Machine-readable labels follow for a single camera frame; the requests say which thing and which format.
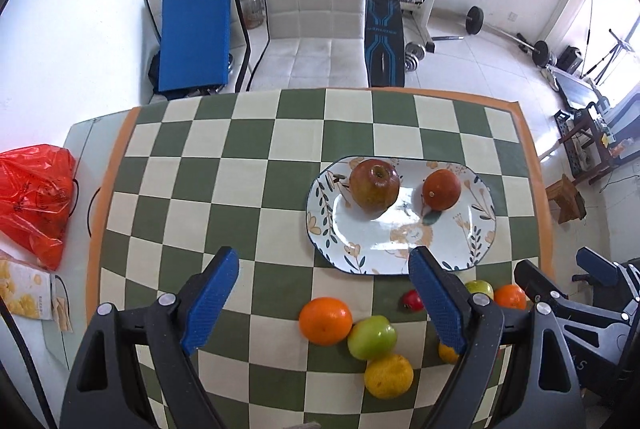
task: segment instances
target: green and white tablecloth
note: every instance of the green and white tablecloth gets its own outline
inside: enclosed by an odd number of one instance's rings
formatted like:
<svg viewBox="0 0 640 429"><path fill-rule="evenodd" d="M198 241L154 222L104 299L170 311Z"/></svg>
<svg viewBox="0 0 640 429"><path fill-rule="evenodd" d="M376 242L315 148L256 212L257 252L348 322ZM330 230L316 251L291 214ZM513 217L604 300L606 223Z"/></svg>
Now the green and white tablecloth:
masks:
<svg viewBox="0 0 640 429"><path fill-rule="evenodd" d="M452 366L437 354L425 312L399 298L407 277L354 276L314 253L305 229L313 178L351 154L458 162L490 187L494 243L463 281L511 282L518 260L538 262L529 170L511 114L481 104L404 92L283 90L152 104L140 109L116 177L100 255L100 301L117 308L178 292L221 245L240 276L209 342L193 363L230 429L318 421L323 428L419 428ZM366 363L343 342L308 344L297 324L310 299L344 300L354 320L382 314L396 353L415 369L408 393L377 400ZM172 427L148 348L139 348L160 427ZM476 417L484 427L504 377L501 350Z"/></svg>

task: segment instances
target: bolt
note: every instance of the bolt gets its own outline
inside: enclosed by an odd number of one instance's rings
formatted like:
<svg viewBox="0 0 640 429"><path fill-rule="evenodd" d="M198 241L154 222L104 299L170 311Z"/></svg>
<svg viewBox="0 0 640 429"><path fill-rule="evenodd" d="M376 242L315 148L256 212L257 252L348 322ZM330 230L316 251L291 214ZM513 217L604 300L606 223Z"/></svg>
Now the bolt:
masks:
<svg viewBox="0 0 640 429"><path fill-rule="evenodd" d="M538 303L536 304L536 310L543 315L549 315L551 313L551 306L546 303Z"/></svg>
<svg viewBox="0 0 640 429"><path fill-rule="evenodd" d="M175 295L174 294L162 294L158 298L158 302L162 306L171 306L173 303L175 303Z"/></svg>
<svg viewBox="0 0 640 429"><path fill-rule="evenodd" d="M113 310L113 306L111 305L111 303L102 303L100 306L98 306L98 315L110 314L111 310Z"/></svg>
<svg viewBox="0 0 640 429"><path fill-rule="evenodd" d="M473 299L478 306L487 306L489 304L489 298L482 293L474 294Z"/></svg>

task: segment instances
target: blue gripper pad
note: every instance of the blue gripper pad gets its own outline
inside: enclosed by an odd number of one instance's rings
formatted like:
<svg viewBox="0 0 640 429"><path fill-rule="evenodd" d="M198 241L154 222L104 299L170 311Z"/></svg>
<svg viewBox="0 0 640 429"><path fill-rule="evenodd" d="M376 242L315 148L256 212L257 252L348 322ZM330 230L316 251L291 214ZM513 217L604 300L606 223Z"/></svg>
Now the blue gripper pad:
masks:
<svg viewBox="0 0 640 429"><path fill-rule="evenodd" d="M240 263L236 251L229 249L224 254L218 253L215 259L219 257L222 260L217 261L217 268L186 316L184 335L180 344L187 355L191 355L197 348L206 344L220 311L238 279Z"/></svg>
<svg viewBox="0 0 640 429"><path fill-rule="evenodd" d="M422 299L442 344L462 355L466 340L460 311L418 249L409 255L409 279Z"/></svg>
<svg viewBox="0 0 640 429"><path fill-rule="evenodd" d="M578 249L575 253L575 262L591 277L600 281L604 286L618 284L618 267L601 255L587 247Z"/></svg>

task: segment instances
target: plate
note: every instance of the plate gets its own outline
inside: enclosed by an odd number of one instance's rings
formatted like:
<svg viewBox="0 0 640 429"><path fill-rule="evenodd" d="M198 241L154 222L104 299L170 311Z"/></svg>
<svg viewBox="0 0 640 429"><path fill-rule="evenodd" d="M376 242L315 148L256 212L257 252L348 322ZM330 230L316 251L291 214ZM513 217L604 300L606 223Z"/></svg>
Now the plate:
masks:
<svg viewBox="0 0 640 429"><path fill-rule="evenodd" d="M344 272L408 274L409 252L424 245L445 270L477 265L495 239L489 188L468 167L412 158L383 158L400 176L398 200L381 215L367 215L349 191L351 170L363 156L348 156L322 171L306 200L306 232L324 258ZM432 211L422 183L435 170L453 171L462 184L458 202Z"/></svg>

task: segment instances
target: red plastic bag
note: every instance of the red plastic bag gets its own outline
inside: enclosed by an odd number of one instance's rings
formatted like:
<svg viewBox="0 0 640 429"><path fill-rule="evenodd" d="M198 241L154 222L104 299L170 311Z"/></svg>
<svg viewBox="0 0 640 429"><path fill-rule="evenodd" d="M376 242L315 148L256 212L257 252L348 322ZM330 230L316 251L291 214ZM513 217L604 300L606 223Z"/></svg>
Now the red plastic bag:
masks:
<svg viewBox="0 0 640 429"><path fill-rule="evenodd" d="M62 257L75 164L47 144L0 153L0 231L51 270Z"/></svg>

